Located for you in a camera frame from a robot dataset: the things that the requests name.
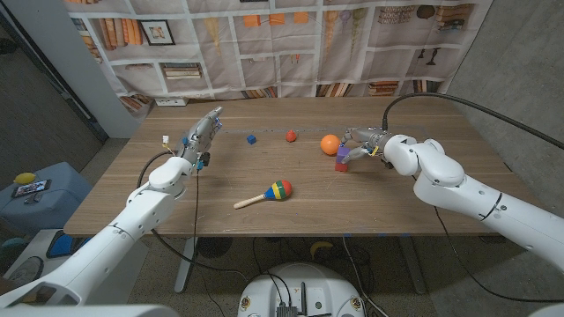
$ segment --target blue box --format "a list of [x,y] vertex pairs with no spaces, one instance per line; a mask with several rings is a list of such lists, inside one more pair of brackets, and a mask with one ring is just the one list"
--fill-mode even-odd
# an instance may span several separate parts
[[349,152],[351,151],[351,149],[349,148],[345,148],[344,146],[340,146],[338,148],[337,151],[337,158],[336,158],[336,162],[337,163],[341,163],[341,161],[345,158],[345,156],[347,156],[349,154]]
[[254,144],[256,142],[256,137],[253,135],[247,136],[247,142],[249,142],[249,144]]

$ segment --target purple block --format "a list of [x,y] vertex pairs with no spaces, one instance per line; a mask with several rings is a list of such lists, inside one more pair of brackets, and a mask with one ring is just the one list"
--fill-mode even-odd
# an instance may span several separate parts
[[337,151],[337,163],[341,163],[341,161],[345,158],[345,156],[351,151],[349,148],[345,148],[344,146],[339,147]]

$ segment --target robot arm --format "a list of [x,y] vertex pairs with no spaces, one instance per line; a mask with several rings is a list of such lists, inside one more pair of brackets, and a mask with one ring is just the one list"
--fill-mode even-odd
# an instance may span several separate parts
[[155,169],[104,229],[53,272],[0,297],[0,308],[15,306],[38,294],[43,294],[45,305],[83,305],[137,240],[172,214],[174,200],[185,192],[183,178],[191,175],[221,128],[222,111],[222,107],[215,108],[185,132],[178,156]]
[[[360,148],[382,156],[403,176],[421,171],[413,191],[425,203],[473,217],[564,271],[564,219],[474,180],[435,140],[416,143],[410,136],[380,128],[348,129]],[[354,156],[343,158],[346,163]]]

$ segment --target printed backdrop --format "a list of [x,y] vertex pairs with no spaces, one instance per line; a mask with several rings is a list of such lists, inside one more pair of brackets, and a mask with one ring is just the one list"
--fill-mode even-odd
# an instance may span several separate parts
[[491,2],[64,0],[132,113],[154,97],[446,92]]

